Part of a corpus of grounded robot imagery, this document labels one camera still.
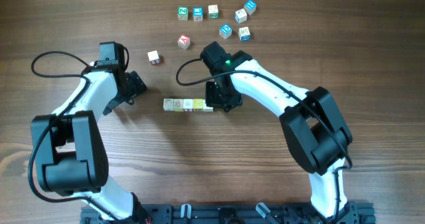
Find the yellow W letter block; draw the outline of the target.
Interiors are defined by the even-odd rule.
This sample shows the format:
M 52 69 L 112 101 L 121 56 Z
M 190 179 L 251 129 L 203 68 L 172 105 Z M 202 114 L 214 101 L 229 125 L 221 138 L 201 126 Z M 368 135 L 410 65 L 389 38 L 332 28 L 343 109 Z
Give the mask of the yellow W letter block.
M 203 99 L 194 99 L 193 100 L 193 111 L 194 112 L 202 112 L 203 111 Z

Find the white yellow picture block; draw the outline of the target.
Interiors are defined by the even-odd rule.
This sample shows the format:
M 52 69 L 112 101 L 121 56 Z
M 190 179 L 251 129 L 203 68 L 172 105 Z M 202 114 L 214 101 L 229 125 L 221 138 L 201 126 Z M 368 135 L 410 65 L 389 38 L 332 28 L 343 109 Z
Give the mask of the white yellow picture block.
M 206 104 L 203 105 L 203 112 L 212 112 L 213 107 L 209 107 Z

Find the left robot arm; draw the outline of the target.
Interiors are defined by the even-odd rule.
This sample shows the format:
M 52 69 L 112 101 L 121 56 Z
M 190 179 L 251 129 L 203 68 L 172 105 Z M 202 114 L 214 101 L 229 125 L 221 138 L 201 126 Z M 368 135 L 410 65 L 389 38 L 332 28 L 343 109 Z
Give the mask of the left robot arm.
M 106 223 L 151 223 L 151 215 L 134 193 L 121 188 L 109 175 L 107 153 L 98 120 L 147 87 L 128 72 L 129 51 L 122 44 L 100 43 L 100 58 L 78 74 L 80 84 L 52 114 L 31 122 L 33 150 L 27 177 L 41 200 L 65 203 L 81 200 Z M 60 197 L 47 197 L 47 192 Z

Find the white red green block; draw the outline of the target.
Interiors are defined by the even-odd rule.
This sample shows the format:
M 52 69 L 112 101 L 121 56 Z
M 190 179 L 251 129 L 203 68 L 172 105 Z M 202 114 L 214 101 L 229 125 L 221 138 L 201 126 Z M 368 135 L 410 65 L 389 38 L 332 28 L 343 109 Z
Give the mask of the white red green block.
M 194 104 L 193 99 L 184 99 L 183 100 L 183 110 L 185 112 L 192 112 L 193 111 L 193 104 Z

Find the ladybug picture block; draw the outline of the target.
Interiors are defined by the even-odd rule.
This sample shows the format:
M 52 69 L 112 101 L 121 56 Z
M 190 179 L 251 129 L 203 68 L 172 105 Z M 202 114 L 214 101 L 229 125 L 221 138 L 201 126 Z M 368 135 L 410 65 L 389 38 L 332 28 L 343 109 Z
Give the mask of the ladybug picture block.
M 183 112 L 184 111 L 184 107 L 183 107 L 183 99 L 179 99 L 179 98 L 175 98 L 173 100 L 173 111 L 174 112 Z

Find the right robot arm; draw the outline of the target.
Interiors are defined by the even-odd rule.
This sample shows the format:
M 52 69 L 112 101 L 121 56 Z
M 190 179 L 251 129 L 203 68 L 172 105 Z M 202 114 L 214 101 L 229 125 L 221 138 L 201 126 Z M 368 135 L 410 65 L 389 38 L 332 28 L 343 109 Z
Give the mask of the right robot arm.
M 229 112 L 247 95 L 274 113 L 290 154 L 309 174 L 311 204 L 323 218 L 340 220 L 347 204 L 342 171 L 352 166 L 348 146 L 353 137 L 331 93 L 321 86 L 310 91 L 289 84 L 246 52 L 231 55 L 217 42 L 207 45 L 200 59 L 211 74 L 206 105 Z

